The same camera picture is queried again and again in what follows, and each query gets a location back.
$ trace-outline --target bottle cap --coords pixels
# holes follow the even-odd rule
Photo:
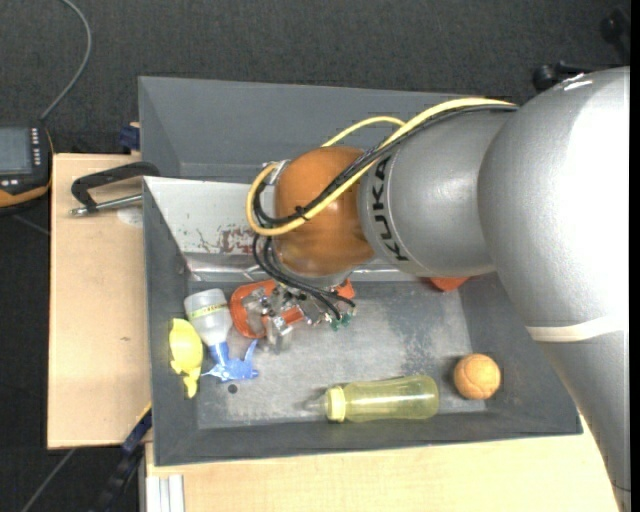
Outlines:
[[[347,412],[347,403],[344,391],[340,386],[334,386],[327,390],[327,418],[330,421],[342,423]]]

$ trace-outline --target gray robot arm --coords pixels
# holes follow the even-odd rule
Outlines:
[[[589,422],[621,509],[629,435],[630,68],[558,84],[403,144],[360,187],[363,232],[405,272],[497,271]]]

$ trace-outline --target metal clamp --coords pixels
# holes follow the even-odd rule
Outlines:
[[[71,193],[84,207],[74,208],[70,212],[71,215],[88,215],[90,213],[97,213],[100,210],[119,208],[140,201],[142,194],[96,203],[89,194],[89,190],[92,188],[117,183],[118,181],[128,180],[136,176],[160,176],[160,170],[150,162],[134,162],[78,178],[73,182],[73,185],[71,185]]]

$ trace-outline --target black floor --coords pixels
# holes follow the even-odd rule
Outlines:
[[[560,59],[619,65],[600,33],[615,0],[77,0],[93,29],[85,74],[48,119],[57,151],[121,152],[136,77],[535,95]],[[623,4],[630,9],[630,1]],[[0,1],[0,122],[37,117],[84,52],[58,0]],[[45,449],[49,205],[0,217],[0,512],[20,511],[65,452]],[[117,462],[80,449],[31,510],[86,510]],[[130,489],[122,510],[135,510]]]

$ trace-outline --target red stain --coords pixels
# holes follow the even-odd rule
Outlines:
[[[220,230],[217,245],[223,254],[251,254],[253,235],[249,228],[230,226]]]

